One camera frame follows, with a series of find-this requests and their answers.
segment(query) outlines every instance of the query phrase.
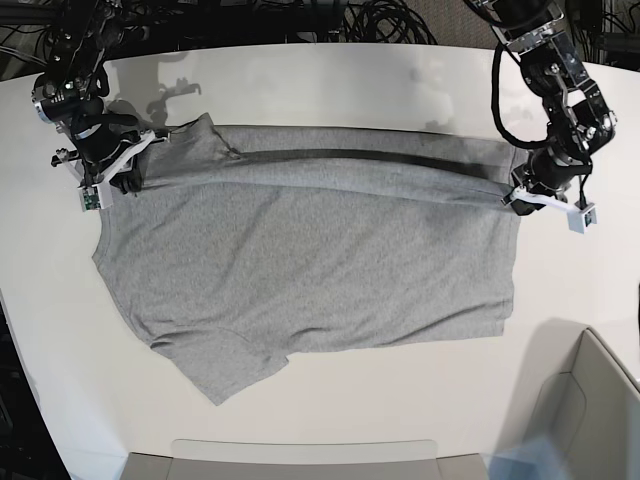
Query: folded fabric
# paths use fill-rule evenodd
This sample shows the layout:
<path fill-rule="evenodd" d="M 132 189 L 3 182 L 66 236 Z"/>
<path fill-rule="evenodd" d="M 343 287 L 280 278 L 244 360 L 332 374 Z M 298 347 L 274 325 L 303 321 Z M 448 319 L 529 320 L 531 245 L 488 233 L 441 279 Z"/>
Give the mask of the folded fabric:
<path fill-rule="evenodd" d="M 214 127 L 140 156 L 94 261 L 124 320 L 214 403 L 294 352 L 500 335 L 526 152 L 338 128 Z"/>

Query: cable bundle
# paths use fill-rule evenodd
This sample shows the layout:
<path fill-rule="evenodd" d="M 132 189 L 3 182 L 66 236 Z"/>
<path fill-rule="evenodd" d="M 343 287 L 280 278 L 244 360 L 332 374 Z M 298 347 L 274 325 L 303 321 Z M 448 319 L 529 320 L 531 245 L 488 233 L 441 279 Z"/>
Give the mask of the cable bundle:
<path fill-rule="evenodd" d="M 404 0 L 349 4 L 347 11 L 343 20 L 347 42 L 438 44 L 424 19 Z"/>

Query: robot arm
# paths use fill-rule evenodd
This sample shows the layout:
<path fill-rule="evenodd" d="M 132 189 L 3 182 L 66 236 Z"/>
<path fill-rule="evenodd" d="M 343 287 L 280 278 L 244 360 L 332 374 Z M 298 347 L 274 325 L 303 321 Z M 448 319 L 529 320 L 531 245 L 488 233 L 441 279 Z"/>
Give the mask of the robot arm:
<path fill-rule="evenodd" d="M 584 196 L 584 182 L 591 174 L 591 155 L 609 143 L 616 117 L 589 77 L 566 32 L 563 14 L 550 0 L 464 0 L 493 28 L 500 43 L 493 69 L 492 112 L 496 127 L 513 145 L 530 150 L 527 163 L 513 172 L 515 188 L 504 199 L 519 215 L 528 215 L 544 205 L 567 211 L 572 230 L 584 232 L 595 223 L 593 204 Z M 511 135 L 500 120 L 499 68 L 503 51 L 517 53 L 522 76 L 530 90 L 542 99 L 549 117 L 547 138 L 523 142 Z M 569 94 L 581 92 L 583 99 L 570 105 Z M 563 208 L 570 181 L 581 176 L 580 200 Z"/>
<path fill-rule="evenodd" d="M 46 71 L 32 92 L 40 118 L 54 123 L 76 148 L 58 150 L 51 165 L 66 164 L 78 177 L 85 210 L 109 207 L 110 185 L 123 193 L 140 190 L 135 155 L 155 137 L 135 116 L 109 113 L 104 107 L 102 98 L 109 94 L 104 62 L 124 34 L 120 0 L 69 0 Z"/>
<path fill-rule="evenodd" d="M 507 141 L 530 151 L 529 160 L 512 172 L 515 188 L 505 205 L 518 215 L 545 205 L 562 207 L 570 181 L 582 176 L 579 202 L 561 209 L 569 213 L 572 229 L 584 231 L 595 223 L 593 205 L 587 204 L 582 189 L 592 170 L 591 155 L 611 141 L 616 118 L 561 29 L 562 12 L 553 0 L 463 1 L 500 40 L 492 72 L 496 126 Z M 82 164 L 79 188 L 86 209 L 111 204 L 109 183 L 125 193 L 141 188 L 131 152 L 155 137 L 144 132 L 135 117 L 106 112 L 101 98 L 109 93 L 106 55 L 126 34 L 121 2 L 126 0 L 68 0 L 47 70 L 36 80 L 32 95 L 40 117 L 55 123 L 77 149 L 59 151 L 52 164 Z M 518 61 L 526 84 L 542 99 L 549 117 L 548 136 L 542 141 L 518 140 L 502 124 L 499 68 L 504 51 Z M 584 97 L 575 105 L 569 103 L 573 92 Z"/>

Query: t-shirt sleeve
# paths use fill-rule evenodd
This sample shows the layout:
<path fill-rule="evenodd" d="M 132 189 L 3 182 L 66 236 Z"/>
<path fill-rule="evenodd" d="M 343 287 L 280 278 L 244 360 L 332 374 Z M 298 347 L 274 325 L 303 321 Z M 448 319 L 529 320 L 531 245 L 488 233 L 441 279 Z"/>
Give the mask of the t-shirt sleeve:
<path fill-rule="evenodd" d="M 288 363 L 284 355 L 273 355 L 225 328 L 167 333 L 151 349 L 172 360 L 216 405 Z"/>

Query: white table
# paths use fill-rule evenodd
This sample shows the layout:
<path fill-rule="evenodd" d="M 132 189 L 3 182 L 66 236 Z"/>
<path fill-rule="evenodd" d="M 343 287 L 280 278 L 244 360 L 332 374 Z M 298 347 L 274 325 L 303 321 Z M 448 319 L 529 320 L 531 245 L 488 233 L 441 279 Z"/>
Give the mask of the white table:
<path fill-rule="evenodd" d="M 108 73 L 114 98 L 170 125 L 208 111 L 217 124 L 497 139 L 491 55 L 425 46 L 260 46 L 122 60 Z M 585 324 L 640 379 L 640 76 L 601 66 L 589 71 L 620 121 L 616 138 L 594 156 L 587 187 L 600 224 L 580 236 L 548 208 L 524 219 L 515 310 L 503 337 L 294 355 L 283 371 L 221 407 L 128 330 L 91 261 L 98 215 L 80 212 L 71 176 L 48 165 L 66 139 L 34 112 L 33 78 L 0 84 L 0 289 L 40 409 L 71 472 L 117 478 L 127 452 L 171 455 L 180 438 L 431 439 L 439 456 L 494 452 L 522 435 L 541 385 L 568 370 Z M 166 87 L 177 83 L 183 94 L 174 96 Z M 185 87 L 193 84 L 198 88 Z M 544 136 L 540 101 L 506 56 L 502 111 L 515 134 Z"/>

